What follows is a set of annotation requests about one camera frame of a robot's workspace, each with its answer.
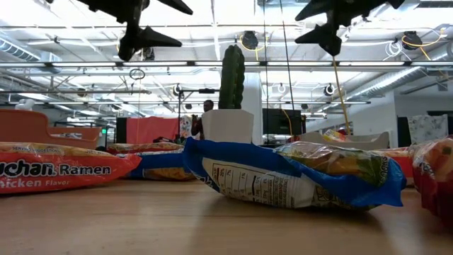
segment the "desk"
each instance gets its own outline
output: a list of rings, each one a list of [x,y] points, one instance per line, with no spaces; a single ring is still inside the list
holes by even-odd
[[[453,234],[420,208],[285,210],[225,198],[198,181],[115,181],[0,198],[0,254],[452,255]]]

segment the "cactus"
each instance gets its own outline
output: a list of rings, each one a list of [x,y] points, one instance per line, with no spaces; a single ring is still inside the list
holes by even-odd
[[[241,109],[245,71],[241,49],[237,45],[229,46],[222,62],[219,109]]]

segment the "ceiling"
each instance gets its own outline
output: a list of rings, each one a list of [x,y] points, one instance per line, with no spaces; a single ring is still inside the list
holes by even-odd
[[[234,43],[241,44],[241,36],[245,30],[253,30],[261,46],[265,41],[267,47],[259,51],[249,51],[244,47],[246,61],[331,61],[318,45],[296,45],[294,39],[314,28],[316,24],[326,22],[325,15],[318,15],[295,22],[294,17],[303,6],[301,4],[285,4],[283,10],[279,5],[267,6],[265,16],[263,8],[254,0],[185,0],[194,11],[192,16],[173,10],[158,1],[151,1],[145,9],[140,21],[141,26],[151,26],[154,30],[171,36],[183,42],[181,48],[155,48],[156,61],[217,61],[223,58],[225,49]],[[420,1],[407,0],[400,10],[388,6],[375,9],[368,21],[356,18],[357,25],[341,28],[339,36],[344,43],[338,61],[406,61],[420,59],[420,50],[401,50],[400,43],[391,46],[391,42],[400,40],[404,31],[416,31],[428,52],[441,47],[453,37],[451,17],[453,8],[417,8]],[[51,52],[63,62],[117,62],[117,43],[124,35],[125,24],[98,11],[89,11],[87,6],[75,0],[56,0],[48,5],[44,0],[10,1],[7,6],[0,8],[0,38],[8,38],[25,48],[40,55]],[[22,61],[8,53],[0,52],[2,62]],[[143,68],[147,75],[142,80],[134,81],[129,77],[131,69],[113,70],[109,68],[63,68],[57,74],[41,72],[40,70],[8,69],[19,78],[31,79],[42,84],[30,85],[19,82],[19,86],[27,89],[45,90],[52,85],[58,89],[110,91],[103,94],[89,94],[80,97],[75,94],[49,96],[49,101],[100,101],[105,98],[119,101],[177,101],[173,88],[179,84],[184,89],[212,88],[218,89],[220,83],[219,69],[199,67],[148,67]],[[78,72],[80,75],[69,75]],[[85,75],[85,72],[100,72],[103,75]],[[292,81],[293,97],[299,101],[325,101],[323,88],[334,84],[336,77],[333,70],[302,70],[291,71],[263,70],[260,73],[263,88],[268,86],[270,100],[288,101],[290,94],[289,78]],[[382,75],[379,69],[342,69],[339,82],[348,93],[361,85]],[[422,81],[407,84],[408,88],[432,83],[436,76],[433,74]],[[116,93],[130,89],[144,89],[151,93]],[[187,102],[217,99],[218,94],[194,93]],[[143,115],[171,116],[177,113],[175,105],[140,106]],[[70,109],[85,109],[81,106],[67,106]],[[102,114],[111,113],[109,106],[90,106],[91,111]],[[192,110],[183,109],[187,113],[200,113],[201,104],[194,105]]]

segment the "person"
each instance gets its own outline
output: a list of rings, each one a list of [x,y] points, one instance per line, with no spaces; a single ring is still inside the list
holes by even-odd
[[[214,102],[211,100],[206,100],[203,103],[203,110],[206,112],[212,110],[214,108]],[[201,118],[199,119],[196,115],[192,115],[192,135],[197,135],[200,133],[200,140],[205,139],[205,134],[203,133],[203,124]]]

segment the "red ramen package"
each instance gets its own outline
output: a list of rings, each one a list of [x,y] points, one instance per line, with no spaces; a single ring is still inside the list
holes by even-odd
[[[152,144],[110,144],[107,152],[111,154],[128,154],[138,152],[168,152],[184,148],[183,145],[172,142],[157,142]]]
[[[0,142],[0,193],[55,191],[112,181],[141,159],[53,144]]]

